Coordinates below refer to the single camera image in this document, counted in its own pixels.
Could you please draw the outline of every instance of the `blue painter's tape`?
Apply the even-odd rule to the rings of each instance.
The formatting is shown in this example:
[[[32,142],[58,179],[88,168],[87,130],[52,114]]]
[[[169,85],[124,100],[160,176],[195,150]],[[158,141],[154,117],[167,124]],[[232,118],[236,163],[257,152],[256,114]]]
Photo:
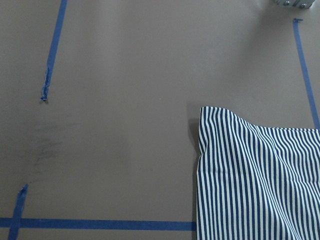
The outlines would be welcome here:
[[[301,70],[302,70],[302,74],[303,74],[305,89],[306,89],[306,93],[307,93],[308,99],[309,99],[309,105],[310,105],[310,109],[311,109],[314,127],[316,129],[320,129],[318,112],[317,112],[317,108],[316,108],[314,94],[312,92],[312,86],[311,86],[311,82],[309,79],[307,64],[306,64],[304,51],[302,49],[302,44],[301,44],[301,39],[300,39],[300,34],[299,34],[298,24],[300,21],[303,21],[303,19],[299,19],[299,18],[293,19],[294,38],[295,38],[295,42],[296,42],[296,48],[298,51],[299,59],[300,59],[300,65],[301,65]]]
[[[25,200],[28,192],[28,184],[26,184],[16,197],[16,204],[11,219],[8,240],[16,240],[18,238],[19,228],[21,226],[21,216],[24,210]]]
[[[0,227],[7,228],[9,220],[10,218],[0,218]],[[28,229],[196,231],[196,223],[190,221],[120,221],[22,218],[20,222],[20,228]]]
[[[58,50],[59,39],[61,35],[62,26],[64,23],[65,12],[67,8],[68,0],[61,0],[60,9],[58,13],[58,17],[56,19],[55,29],[52,37],[51,47],[48,55],[48,59],[46,62],[46,72],[44,78],[44,86],[42,88],[42,101],[46,101],[48,99],[48,92],[51,83],[51,77],[54,70],[55,59]]]
[[[0,228],[10,228],[12,218],[0,217]]]

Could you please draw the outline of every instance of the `navy stripe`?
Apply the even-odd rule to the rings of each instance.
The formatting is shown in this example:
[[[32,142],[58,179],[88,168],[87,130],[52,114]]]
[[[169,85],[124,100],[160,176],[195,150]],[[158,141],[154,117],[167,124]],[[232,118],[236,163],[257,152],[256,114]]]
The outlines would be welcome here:
[[[198,240],[320,239],[318,129],[256,126],[203,107],[199,139]]]

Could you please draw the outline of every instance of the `striped pillow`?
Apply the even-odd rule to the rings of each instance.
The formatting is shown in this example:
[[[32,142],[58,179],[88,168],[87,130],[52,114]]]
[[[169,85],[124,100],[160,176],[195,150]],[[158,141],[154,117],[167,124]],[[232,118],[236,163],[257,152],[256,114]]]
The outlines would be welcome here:
[[[319,240],[320,131],[262,127],[203,107],[198,240]]]

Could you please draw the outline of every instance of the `striped cushion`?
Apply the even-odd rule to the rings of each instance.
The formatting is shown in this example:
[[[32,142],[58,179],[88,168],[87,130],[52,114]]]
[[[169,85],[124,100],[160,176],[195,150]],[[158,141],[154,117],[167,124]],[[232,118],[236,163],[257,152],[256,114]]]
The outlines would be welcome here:
[[[198,240],[319,240],[320,131],[262,127],[203,107]]]

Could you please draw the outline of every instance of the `metal object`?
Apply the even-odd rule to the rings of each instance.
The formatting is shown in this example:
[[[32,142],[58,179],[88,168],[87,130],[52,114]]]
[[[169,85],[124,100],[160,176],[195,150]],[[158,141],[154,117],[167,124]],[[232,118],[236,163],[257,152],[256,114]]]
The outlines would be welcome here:
[[[275,2],[281,6],[308,9],[315,2],[315,0],[275,0]]]

